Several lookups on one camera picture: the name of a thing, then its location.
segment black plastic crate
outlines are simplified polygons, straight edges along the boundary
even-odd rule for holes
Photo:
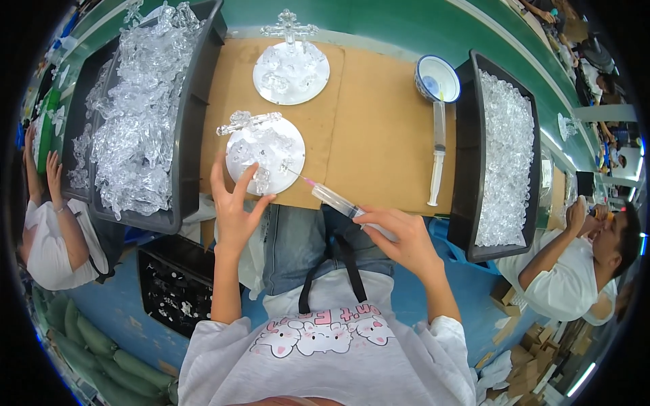
[[[164,236],[138,248],[138,278],[144,311],[190,338],[196,324],[209,320],[215,253],[179,235]],[[239,285],[240,294],[243,285]],[[182,311],[183,302],[190,305]]]
[[[81,66],[79,77],[75,84],[75,90],[72,93],[70,107],[68,107],[68,117],[66,118],[66,128],[63,133],[63,151],[61,153],[61,164],[63,165],[61,173],[61,195],[66,199],[77,199],[85,203],[90,203],[90,191],[87,189],[76,189],[70,186],[68,171],[77,167],[77,160],[74,157],[74,148],[72,140],[83,134],[83,129],[87,123],[93,124],[95,115],[93,112],[90,118],[86,118],[86,96],[91,91],[101,73],[101,67],[113,59],[113,54],[120,45],[119,37],[115,37],[103,47],[99,48],[94,54],[90,55]],[[90,153],[92,152],[92,135],[90,145],[86,150],[86,166],[88,170],[90,164]]]
[[[203,122],[208,106],[208,96],[215,74],[216,61],[224,44],[228,27],[221,15],[223,0],[208,0],[190,5],[199,20],[205,19],[203,32],[192,54],[192,60],[187,68],[183,90],[176,118],[174,132],[174,157],[172,160],[172,205],[170,210],[158,210],[151,216],[125,210],[122,219],[116,220],[111,208],[101,204],[101,197],[94,180],[96,165],[90,165],[90,180],[92,185],[92,203],[90,211],[97,218],[111,222],[122,223],[140,229],[157,231],[158,233],[176,234],[181,229],[183,218],[198,210],[201,141],[203,138]],[[143,27],[157,24],[157,19],[143,24]],[[103,90],[104,97],[108,91],[118,84],[117,68],[120,66],[120,50],[115,52],[109,76]],[[101,114],[96,116],[94,130],[104,124]]]
[[[507,245],[478,247],[475,245],[478,221],[483,204],[483,188],[486,167],[486,126],[483,93],[479,69],[519,89],[528,97],[535,122],[533,141],[534,158],[530,166],[530,199],[526,209],[526,224],[522,230],[526,246]],[[526,253],[535,235],[535,223],[540,196],[540,121],[535,97],[507,71],[473,49],[469,60],[456,68],[462,92],[456,102],[456,174],[449,231],[447,240],[465,251],[469,262],[477,263],[491,259]]]

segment blue and white bowl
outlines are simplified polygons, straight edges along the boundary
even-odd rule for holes
[[[456,71],[435,55],[425,55],[417,61],[415,87],[432,103],[441,101],[441,91],[445,103],[453,103],[460,97],[460,80]]]

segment syringe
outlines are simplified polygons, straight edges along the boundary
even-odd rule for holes
[[[314,189],[311,190],[312,195],[314,195],[317,199],[321,200],[323,203],[327,204],[331,208],[340,212],[341,214],[348,216],[349,218],[355,218],[361,216],[362,214],[365,214],[365,211],[363,211],[361,208],[359,208],[356,205],[353,205],[351,201],[335,193],[332,189],[326,187],[324,184],[316,183],[311,179],[300,175],[299,173],[293,172],[290,169],[288,170],[291,173],[295,173],[296,175],[300,176],[302,179],[305,180],[305,182],[313,186]],[[397,236],[391,231],[388,231],[387,229],[383,228],[381,225],[374,224],[374,223],[365,223],[365,224],[361,224],[361,228],[364,228],[364,226],[366,225],[374,229],[377,229],[380,233],[383,234],[384,237],[388,238],[390,241],[397,242],[398,240]]]

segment small cross figurine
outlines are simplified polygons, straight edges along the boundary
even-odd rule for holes
[[[285,8],[283,12],[278,14],[279,23],[275,27],[266,25],[262,27],[259,32],[264,36],[277,35],[285,37],[287,43],[287,50],[293,52],[296,49],[296,36],[306,37],[307,35],[316,35],[319,28],[313,24],[300,25],[296,22],[296,14]]]
[[[264,121],[278,121],[281,118],[282,114],[279,112],[260,114],[251,117],[250,112],[237,110],[232,116],[230,116],[230,124],[222,125],[217,128],[216,134],[218,136],[231,134],[247,127],[254,127]]]
[[[126,6],[126,17],[124,18],[124,22],[128,23],[132,19],[135,21],[133,22],[133,26],[137,26],[142,22],[144,17],[142,14],[140,14],[140,7],[144,4],[144,0],[133,0],[129,3],[129,5]]]

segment gray t-shirt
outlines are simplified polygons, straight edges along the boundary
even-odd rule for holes
[[[417,324],[416,333],[386,307],[392,278],[360,273],[369,298],[361,304],[343,269],[314,281],[310,314],[273,317],[252,332],[246,317],[231,325],[197,324],[181,368],[179,404],[231,405],[292,395],[343,405],[474,406],[460,323],[441,316],[431,325]],[[297,295],[296,290],[273,298],[290,302]]]

